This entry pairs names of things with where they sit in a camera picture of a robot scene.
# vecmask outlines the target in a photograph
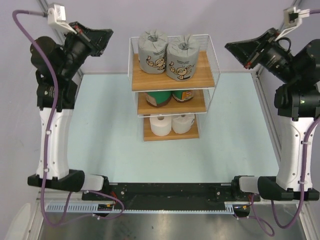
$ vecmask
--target cartoon bird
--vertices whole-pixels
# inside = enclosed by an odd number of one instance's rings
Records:
[[[186,80],[188,78],[190,78],[190,76],[188,77],[185,77],[185,75],[189,75],[191,73],[191,65],[187,66],[187,67],[178,67],[177,69],[175,69],[173,67],[174,65],[174,62],[172,61],[170,64],[169,64],[169,69],[171,72],[173,72],[175,75],[179,75],[177,78],[179,80]]]
[[[159,59],[157,59],[155,61],[155,63],[153,61],[150,61],[151,56],[148,56],[146,59],[146,63],[150,66],[150,67],[154,67],[157,68],[157,70],[163,70],[166,68],[166,60],[164,57],[161,57]]]

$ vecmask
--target green container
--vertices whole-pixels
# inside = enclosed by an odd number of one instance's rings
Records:
[[[145,92],[145,98],[149,105],[160,108],[167,105],[171,100],[171,91],[149,91]]]
[[[177,90],[173,91],[172,95],[179,103],[184,103],[190,101],[194,97],[194,93],[193,90]]]

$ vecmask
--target white wall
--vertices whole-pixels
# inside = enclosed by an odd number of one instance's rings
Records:
[[[304,0],[299,7],[300,9],[320,9],[319,0]],[[320,14],[312,15],[308,18],[303,19],[302,25],[289,33],[287,36],[292,41],[292,53],[297,54],[307,43],[313,39],[320,39]],[[279,128],[277,109],[274,107],[274,96],[276,89],[282,85],[282,82],[277,79],[274,75],[268,72],[266,69],[263,70],[261,75],[261,82],[263,90],[270,107],[273,120],[277,129],[279,138],[281,139],[281,129]],[[311,178],[315,189],[320,191],[320,127],[315,131],[313,146],[312,146],[312,158],[311,158]],[[320,201],[312,203],[314,207],[314,213],[318,218],[318,224],[320,224]]]
[[[38,192],[27,185],[40,156],[38,85],[30,43],[12,19],[16,9],[40,11],[35,0],[10,0],[0,8],[0,239],[21,206],[34,202]],[[55,39],[45,18],[19,15],[18,19],[34,38]]]
[[[67,21],[93,29],[114,31],[104,54],[88,59],[81,68],[90,72],[126,72],[129,38],[157,28],[169,36],[210,34],[222,71],[245,69],[227,51],[228,42],[254,38],[278,28],[282,10],[293,0],[60,0]]]

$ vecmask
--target white table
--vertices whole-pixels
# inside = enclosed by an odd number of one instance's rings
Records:
[[[71,169],[114,183],[221,183],[278,173],[249,73],[221,74],[200,139],[143,142],[130,88],[125,74],[84,76],[69,131]]]

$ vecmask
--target shelf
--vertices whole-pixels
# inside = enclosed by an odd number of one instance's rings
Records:
[[[138,115],[205,113],[206,111],[204,92],[201,89],[194,90],[194,97],[190,101],[178,102],[172,97],[170,102],[162,107],[150,106],[146,95],[139,92]]]
[[[166,141],[166,140],[181,140],[181,139],[198,139],[198,125],[197,119],[194,119],[194,124],[191,129],[184,134],[176,134],[173,130],[167,136],[157,136],[151,131],[150,119],[149,117],[145,117],[143,119],[143,140],[145,142],[153,142],[153,141]]]
[[[140,69],[139,57],[133,55],[132,91],[147,92],[174,89],[205,89],[215,86],[211,73],[207,53],[199,53],[196,71],[192,78],[186,81],[176,81],[167,76],[166,72],[161,74],[148,74]]]

